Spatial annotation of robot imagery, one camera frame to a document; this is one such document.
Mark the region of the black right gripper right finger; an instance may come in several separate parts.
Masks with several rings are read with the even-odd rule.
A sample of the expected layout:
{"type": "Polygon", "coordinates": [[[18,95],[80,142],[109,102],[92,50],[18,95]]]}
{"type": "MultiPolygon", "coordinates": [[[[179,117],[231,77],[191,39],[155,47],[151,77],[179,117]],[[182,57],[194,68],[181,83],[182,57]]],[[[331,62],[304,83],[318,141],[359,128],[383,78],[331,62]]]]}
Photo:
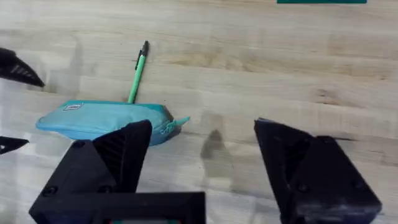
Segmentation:
{"type": "Polygon", "coordinates": [[[371,223],[382,202],[331,136],[264,118],[254,131],[282,223],[371,223]]]}

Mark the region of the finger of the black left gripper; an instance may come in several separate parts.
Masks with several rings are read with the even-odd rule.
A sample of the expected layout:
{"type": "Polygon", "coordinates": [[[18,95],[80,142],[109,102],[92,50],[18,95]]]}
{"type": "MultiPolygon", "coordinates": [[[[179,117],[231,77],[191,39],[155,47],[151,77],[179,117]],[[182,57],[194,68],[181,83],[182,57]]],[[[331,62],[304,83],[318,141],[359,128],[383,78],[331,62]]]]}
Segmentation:
{"type": "Polygon", "coordinates": [[[0,136],[0,146],[1,146],[0,154],[5,154],[7,152],[14,151],[28,143],[29,141],[27,139],[0,136]]]}
{"type": "Polygon", "coordinates": [[[38,87],[45,86],[38,74],[15,51],[5,48],[1,48],[1,78],[38,87]]]}

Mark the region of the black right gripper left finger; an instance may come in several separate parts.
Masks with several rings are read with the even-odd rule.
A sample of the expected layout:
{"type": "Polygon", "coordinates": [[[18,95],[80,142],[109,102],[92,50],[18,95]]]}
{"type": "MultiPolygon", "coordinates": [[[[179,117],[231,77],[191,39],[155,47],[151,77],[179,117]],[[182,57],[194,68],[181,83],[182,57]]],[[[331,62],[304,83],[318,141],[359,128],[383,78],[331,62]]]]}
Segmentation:
{"type": "Polygon", "coordinates": [[[66,151],[29,209],[36,223],[97,223],[123,195],[136,192],[152,134],[150,121],[94,140],[77,140],[66,151]]]}

